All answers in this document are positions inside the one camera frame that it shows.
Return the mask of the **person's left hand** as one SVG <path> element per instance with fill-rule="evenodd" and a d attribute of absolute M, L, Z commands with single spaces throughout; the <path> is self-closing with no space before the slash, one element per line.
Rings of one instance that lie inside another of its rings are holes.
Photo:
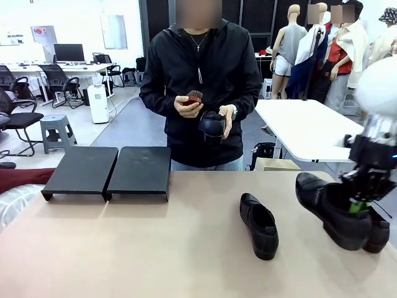
<path fill-rule="evenodd" d="M 223 133 L 224 139 L 228 138 L 236 112 L 237 112 L 237 108 L 233 104 L 220 106 L 219 108 L 219 114 L 225 118 L 225 131 Z"/>

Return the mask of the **person's right hand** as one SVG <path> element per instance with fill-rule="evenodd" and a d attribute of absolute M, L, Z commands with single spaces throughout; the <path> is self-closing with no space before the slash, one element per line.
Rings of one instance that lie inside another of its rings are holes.
<path fill-rule="evenodd" d="M 174 108 L 178 113 L 187 119 L 196 118 L 203 107 L 203 104 L 200 102 L 194 102 L 188 106 L 185 105 L 186 102 L 189 101 L 188 96 L 176 96 L 174 100 Z"/>

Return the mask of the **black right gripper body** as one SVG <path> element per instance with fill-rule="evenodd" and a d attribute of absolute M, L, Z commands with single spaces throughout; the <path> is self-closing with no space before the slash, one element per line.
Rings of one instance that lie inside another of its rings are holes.
<path fill-rule="evenodd" d="M 345 135 L 344 147 L 350 149 L 349 159 L 358 167 L 381 170 L 396 169 L 396 145 L 387 145 L 371 141 L 361 134 Z"/>

